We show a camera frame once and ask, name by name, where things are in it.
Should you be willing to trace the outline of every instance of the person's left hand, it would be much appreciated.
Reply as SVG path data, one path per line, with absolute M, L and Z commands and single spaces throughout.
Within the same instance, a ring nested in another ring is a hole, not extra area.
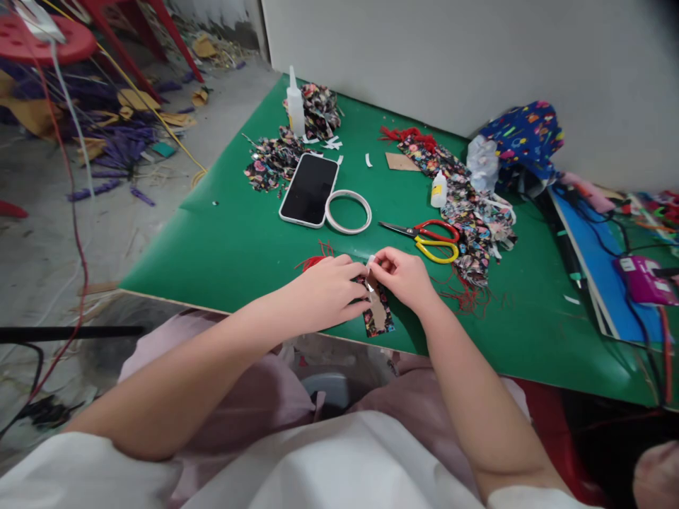
M 347 254 L 327 257 L 283 288 L 271 293 L 269 309 L 292 335 L 308 334 L 352 320 L 370 308 L 368 290 L 352 281 L 367 276 L 362 263 L 352 263 Z

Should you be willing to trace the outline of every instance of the white sleeve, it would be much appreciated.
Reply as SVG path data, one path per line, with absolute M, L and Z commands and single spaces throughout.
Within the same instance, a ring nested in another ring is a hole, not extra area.
M 111 440 L 51 437 L 0 479 L 0 509 L 164 508 L 181 465 L 133 460 Z
M 532 486 L 509 486 L 493 491 L 488 509 L 590 509 L 561 490 Z

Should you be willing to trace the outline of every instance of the white glue bottle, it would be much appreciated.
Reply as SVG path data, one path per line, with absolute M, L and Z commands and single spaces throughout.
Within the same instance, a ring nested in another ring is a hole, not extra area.
M 439 173 L 436 174 L 436 177 L 431 184 L 431 206 L 440 209 L 446 204 L 447 196 L 448 183 L 446 182 L 443 173 L 441 173 L 441 170 L 439 170 Z
M 297 138 L 304 136 L 304 101 L 302 91 L 297 88 L 295 70 L 290 66 L 290 86 L 288 87 L 288 118 L 290 129 Z

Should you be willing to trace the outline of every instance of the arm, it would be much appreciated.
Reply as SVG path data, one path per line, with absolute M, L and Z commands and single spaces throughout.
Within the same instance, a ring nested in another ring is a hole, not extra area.
M 460 447 L 483 500 L 517 484 L 570 494 L 540 439 L 493 368 L 431 285 L 421 258 L 392 247 L 370 266 L 375 277 L 419 317 L 431 363 Z
M 64 430 L 109 438 L 129 457 L 177 452 L 255 361 L 281 341 L 346 322 L 370 307 L 366 275 L 349 255 L 326 258 L 283 288 L 148 364 L 78 415 Z

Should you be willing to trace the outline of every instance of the purple device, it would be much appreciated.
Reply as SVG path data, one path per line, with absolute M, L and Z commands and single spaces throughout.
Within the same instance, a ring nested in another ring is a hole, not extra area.
M 640 256 L 619 258 L 613 262 L 625 280 L 632 300 L 644 305 L 679 305 L 679 300 L 667 279 L 657 277 L 660 269 L 655 260 Z

